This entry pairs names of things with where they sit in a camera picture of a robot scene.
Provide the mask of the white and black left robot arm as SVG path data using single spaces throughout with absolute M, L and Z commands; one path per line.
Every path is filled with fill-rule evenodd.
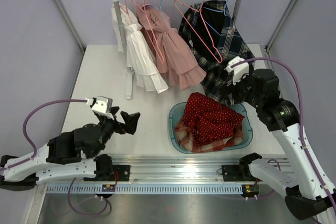
M 1 188 L 25 191 L 53 180 L 83 178 L 87 181 L 107 181 L 115 178 L 112 158 L 101 151 L 113 134 L 133 135 L 141 114 L 122 111 L 123 122 L 119 122 L 117 106 L 97 103 L 91 106 L 91 110 L 99 120 L 97 124 L 86 124 L 61 133 L 34 155 L 3 156 Z

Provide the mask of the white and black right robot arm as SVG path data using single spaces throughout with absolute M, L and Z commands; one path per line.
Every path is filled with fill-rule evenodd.
M 257 153 L 240 158 L 235 169 L 222 167 L 223 176 L 245 181 L 261 180 L 285 200 L 299 220 L 317 216 L 335 203 L 335 185 L 328 178 L 315 154 L 308 148 L 305 132 L 300 131 L 300 114 L 295 105 L 280 97 L 279 79 L 270 69 L 246 70 L 239 76 L 228 71 L 222 96 L 232 94 L 236 103 L 246 102 L 273 134 L 295 174 L 294 178 L 272 167 Z

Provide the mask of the red plaid skirt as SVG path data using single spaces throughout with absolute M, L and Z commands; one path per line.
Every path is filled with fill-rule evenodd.
M 223 138 L 220 140 L 214 140 L 211 143 L 198 144 L 194 139 L 191 128 L 184 125 L 182 120 L 179 120 L 174 128 L 175 138 L 172 143 L 175 144 L 175 148 L 186 154 L 192 153 L 207 153 L 223 151 L 229 147 L 236 147 L 243 142 L 243 125 L 240 124 L 231 137 Z

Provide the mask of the red dotted garment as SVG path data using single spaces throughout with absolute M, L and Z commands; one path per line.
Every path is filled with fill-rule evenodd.
M 241 114 L 199 92 L 189 96 L 182 116 L 198 144 L 233 136 L 243 119 Z

